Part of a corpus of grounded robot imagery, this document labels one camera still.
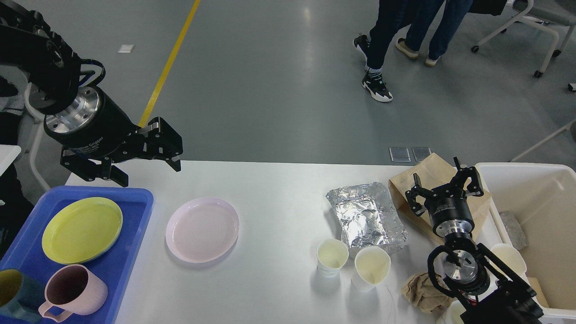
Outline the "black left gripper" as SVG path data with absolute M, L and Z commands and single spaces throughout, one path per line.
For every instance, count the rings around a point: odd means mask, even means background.
M 87 182 L 97 178 L 128 186 L 128 175 L 110 160 L 163 160 L 181 171 L 182 137 L 162 117 L 146 126 L 132 123 L 118 105 L 97 86 L 79 88 L 64 111 L 47 115 L 45 132 L 63 145 L 60 164 Z

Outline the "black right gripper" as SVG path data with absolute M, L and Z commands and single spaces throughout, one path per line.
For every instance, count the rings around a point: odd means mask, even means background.
M 466 197 L 484 195 L 479 172 L 474 166 L 463 166 L 457 157 L 453 158 L 457 172 L 450 181 L 450 194 L 455 197 L 436 196 L 434 191 L 421 186 L 420 177 L 413 173 L 414 185 L 405 192 L 409 207 L 416 216 L 427 210 L 432 231 L 444 238 L 448 234 L 465 233 L 471 236 L 475 224 Z M 426 207 L 416 200 L 422 197 Z

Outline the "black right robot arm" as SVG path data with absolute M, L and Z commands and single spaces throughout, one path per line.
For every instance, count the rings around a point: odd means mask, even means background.
M 536 292 L 484 244 L 475 243 L 475 223 L 467 199 L 484 195 L 479 172 L 461 166 L 450 182 L 426 189 L 418 174 L 405 192 L 410 210 L 427 212 L 432 232 L 444 240 L 427 258 L 427 273 L 434 288 L 456 298 L 464 307 L 465 324 L 539 324 L 543 310 Z

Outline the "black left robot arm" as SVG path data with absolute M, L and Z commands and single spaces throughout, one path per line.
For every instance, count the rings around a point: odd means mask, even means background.
M 1 64 L 27 72 L 25 101 L 62 145 L 60 164 L 81 179 L 127 187 L 128 175 L 117 164 L 132 159 L 162 160 L 181 170 L 182 137 L 162 117 L 144 127 L 132 123 L 99 88 L 103 64 L 80 58 L 41 13 L 12 0 L 1 2 Z

